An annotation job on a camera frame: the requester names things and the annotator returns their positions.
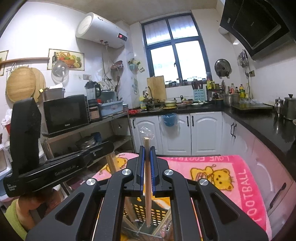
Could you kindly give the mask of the left hand on gripper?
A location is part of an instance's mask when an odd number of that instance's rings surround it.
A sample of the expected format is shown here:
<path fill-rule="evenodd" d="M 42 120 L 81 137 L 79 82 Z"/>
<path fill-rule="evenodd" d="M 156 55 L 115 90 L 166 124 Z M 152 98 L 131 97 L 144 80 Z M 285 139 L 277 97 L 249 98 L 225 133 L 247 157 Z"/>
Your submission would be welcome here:
<path fill-rule="evenodd" d="M 26 231 L 29 231 L 36 225 L 31 215 L 32 210 L 36 210 L 40 205 L 46 204 L 46 216 L 55 209 L 61 201 L 62 198 L 59 192 L 53 188 L 20 196 L 16 201 L 16 214 L 18 220 L 23 228 Z"/>

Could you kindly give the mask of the green sleeve forearm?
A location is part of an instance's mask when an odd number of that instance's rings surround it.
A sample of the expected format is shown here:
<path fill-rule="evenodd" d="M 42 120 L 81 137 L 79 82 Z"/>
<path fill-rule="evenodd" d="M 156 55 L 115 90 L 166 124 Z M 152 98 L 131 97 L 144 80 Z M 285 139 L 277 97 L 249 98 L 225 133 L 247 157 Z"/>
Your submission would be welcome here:
<path fill-rule="evenodd" d="M 16 213 L 16 202 L 18 199 L 15 199 L 10 206 L 7 208 L 4 216 L 14 229 L 14 231 L 19 235 L 22 240 L 26 239 L 27 231 L 23 228 L 22 224 L 19 221 L 19 218 Z"/>

